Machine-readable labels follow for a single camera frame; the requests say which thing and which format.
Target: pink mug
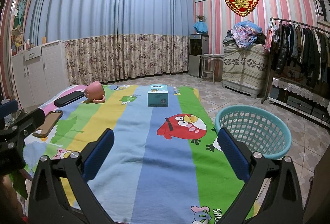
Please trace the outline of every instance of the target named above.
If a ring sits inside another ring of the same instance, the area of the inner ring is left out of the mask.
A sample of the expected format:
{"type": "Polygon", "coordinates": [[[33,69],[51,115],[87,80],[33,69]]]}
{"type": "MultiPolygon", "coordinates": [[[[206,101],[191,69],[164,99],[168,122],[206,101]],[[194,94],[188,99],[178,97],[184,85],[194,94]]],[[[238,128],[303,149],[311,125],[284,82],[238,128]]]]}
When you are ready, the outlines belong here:
{"type": "Polygon", "coordinates": [[[104,103],[105,102],[105,92],[102,84],[99,81],[92,82],[85,89],[85,97],[93,103],[104,103]]]}

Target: basket rim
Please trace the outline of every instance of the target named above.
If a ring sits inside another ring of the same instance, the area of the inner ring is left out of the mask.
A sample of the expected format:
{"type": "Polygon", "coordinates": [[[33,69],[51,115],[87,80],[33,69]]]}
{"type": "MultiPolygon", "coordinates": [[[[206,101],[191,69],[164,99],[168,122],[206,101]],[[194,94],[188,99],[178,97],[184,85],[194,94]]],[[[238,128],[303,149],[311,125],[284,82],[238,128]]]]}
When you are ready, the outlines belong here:
{"type": "Polygon", "coordinates": [[[268,115],[269,118],[275,118],[277,119],[277,121],[279,121],[281,123],[281,129],[282,129],[282,132],[286,132],[288,134],[288,137],[289,137],[289,141],[291,141],[291,143],[288,143],[286,145],[286,147],[278,152],[278,153],[274,153],[274,154],[263,154],[263,156],[267,159],[273,159],[273,160],[277,160],[279,158],[282,158],[285,154],[288,153],[290,147],[291,147],[291,144],[292,144],[292,135],[291,135],[291,132],[288,128],[288,126],[279,118],[277,117],[276,115],[272,114],[271,112],[265,110],[265,109],[261,109],[261,108],[258,108],[258,107],[253,107],[253,106],[248,106],[248,105],[232,105],[232,106],[228,106],[222,110],[220,110],[216,116],[216,119],[214,121],[214,126],[215,126],[215,129],[216,129],[216,132],[217,134],[219,133],[219,130],[220,130],[220,118],[222,117],[222,114],[228,114],[228,113],[232,113],[232,110],[235,109],[235,108],[240,108],[242,110],[244,109],[252,109],[252,111],[258,111],[262,114],[266,114],[268,115]]]}

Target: black phone case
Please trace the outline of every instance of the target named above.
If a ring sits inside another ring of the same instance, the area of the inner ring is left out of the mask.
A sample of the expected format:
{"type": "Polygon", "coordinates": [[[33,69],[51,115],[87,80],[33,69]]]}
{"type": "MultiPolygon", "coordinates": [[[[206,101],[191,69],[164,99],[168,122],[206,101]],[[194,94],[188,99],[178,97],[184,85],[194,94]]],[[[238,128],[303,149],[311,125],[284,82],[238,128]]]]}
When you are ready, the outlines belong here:
{"type": "Polygon", "coordinates": [[[54,101],[54,105],[58,108],[64,107],[67,104],[72,103],[73,101],[78,100],[79,98],[82,98],[84,96],[84,92],[81,91],[74,91],[70,94],[67,94],[59,99],[56,99],[54,101]]]}

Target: red angry bird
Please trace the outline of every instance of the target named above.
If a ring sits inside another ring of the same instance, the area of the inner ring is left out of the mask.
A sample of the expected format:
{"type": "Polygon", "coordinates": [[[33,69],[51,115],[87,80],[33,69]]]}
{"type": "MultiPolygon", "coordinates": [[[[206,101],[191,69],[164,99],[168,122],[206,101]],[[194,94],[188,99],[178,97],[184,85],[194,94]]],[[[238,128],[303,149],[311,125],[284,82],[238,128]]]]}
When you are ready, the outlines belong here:
{"type": "Polygon", "coordinates": [[[192,114],[177,114],[169,118],[165,118],[165,123],[157,130],[159,136],[166,139],[172,137],[192,139],[191,143],[199,145],[199,138],[206,134],[205,123],[192,114]]]}

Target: plastic basket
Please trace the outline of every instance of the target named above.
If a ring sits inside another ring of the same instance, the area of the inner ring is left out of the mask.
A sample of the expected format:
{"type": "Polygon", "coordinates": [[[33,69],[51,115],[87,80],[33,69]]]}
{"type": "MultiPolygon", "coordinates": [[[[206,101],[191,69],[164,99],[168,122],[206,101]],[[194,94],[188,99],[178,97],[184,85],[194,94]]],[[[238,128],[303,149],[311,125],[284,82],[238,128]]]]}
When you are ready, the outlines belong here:
{"type": "Polygon", "coordinates": [[[232,136],[250,151],[277,160],[288,153],[292,136],[286,124],[270,112],[252,106],[235,105],[222,109],[216,117],[217,133],[226,127],[232,136]]]}

